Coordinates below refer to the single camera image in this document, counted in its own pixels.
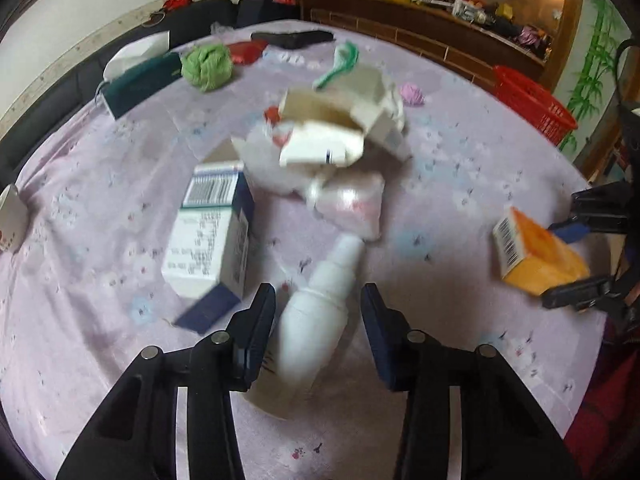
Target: orange box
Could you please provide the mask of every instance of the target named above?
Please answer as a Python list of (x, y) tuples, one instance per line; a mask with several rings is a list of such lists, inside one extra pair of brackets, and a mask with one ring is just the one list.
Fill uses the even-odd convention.
[(514, 207), (495, 226), (494, 239), (502, 280), (535, 296), (590, 275), (579, 254)]

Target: basket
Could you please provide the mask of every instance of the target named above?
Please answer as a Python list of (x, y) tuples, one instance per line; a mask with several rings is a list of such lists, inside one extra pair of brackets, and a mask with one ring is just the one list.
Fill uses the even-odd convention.
[(494, 66), (494, 95), (535, 127), (554, 145), (578, 123), (548, 90), (513, 68)]

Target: metal screw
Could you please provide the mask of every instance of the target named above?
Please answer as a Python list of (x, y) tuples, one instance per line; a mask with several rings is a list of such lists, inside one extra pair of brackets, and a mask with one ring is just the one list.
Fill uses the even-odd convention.
[(226, 332), (225, 330), (218, 330), (217, 332), (214, 332), (213, 334), (211, 334), (211, 340), (216, 345), (226, 343), (230, 339), (231, 339), (231, 336), (229, 335), (229, 332)]
[(145, 346), (140, 352), (140, 355), (143, 359), (153, 359), (158, 355), (158, 347), (157, 346)]
[(478, 351), (482, 357), (492, 358), (498, 355), (498, 351), (491, 345), (480, 345)]
[(409, 343), (424, 343), (427, 339), (427, 335), (422, 330), (409, 330), (406, 334), (406, 339)]

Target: tablecloth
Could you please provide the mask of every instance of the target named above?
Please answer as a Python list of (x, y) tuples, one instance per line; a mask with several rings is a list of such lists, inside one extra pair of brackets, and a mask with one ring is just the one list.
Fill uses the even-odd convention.
[[(199, 43), (314, 27), (277, 22)], [(604, 317), (547, 312), (501, 283), (491, 230), (509, 205), (542, 225), (561, 219), (585, 181), (482, 89), (392, 44), (333, 32), (358, 46), (360, 62), (375, 64), (397, 84), (416, 84), (425, 96), (424, 106), (406, 109), (414, 156), (404, 164), (386, 153), (372, 156), (386, 179), (383, 235), (368, 245), (359, 283), (377, 283), (388, 306), (443, 344), (495, 344), (564, 435), (590, 380)], [(21, 171), (17, 185), (31, 225), (19, 252), (0, 256), (0, 396), (16, 440), (47, 479), (143, 347), (172, 351), (199, 340), (172, 325), (189, 302), (160, 273), (194, 165), (226, 137), (260, 127), (263, 110), (287, 87), (309, 86), (329, 70), (334, 47), (269, 47), (224, 88), (201, 94), (181, 79), (117, 121), (91, 102)], [(338, 235), (300, 200), (254, 193), (242, 306), (260, 282), (290, 290), (305, 285)], [(592, 269), (608, 269), (602, 240), (591, 237), (580, 250)], [(378, 380), (357, 296), (330, 366), (291, 419), (271, 418), (232, 394), (247, 478), (392, 477), (405, 396)], [(182, 402), (179, 478), (187, 467), (184, 419)]]

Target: white bottle on shelf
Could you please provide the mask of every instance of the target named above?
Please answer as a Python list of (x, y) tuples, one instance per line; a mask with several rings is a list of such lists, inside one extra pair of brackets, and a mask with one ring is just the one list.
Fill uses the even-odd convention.
[(311, 389), (347, 325), (345, 302), (363, 252), (360, 238), (341, 235), (308, 287), (293, 294), (269, 338), (260, 374), (244, 394), (249, 402), (287, 418), (293, 403)]

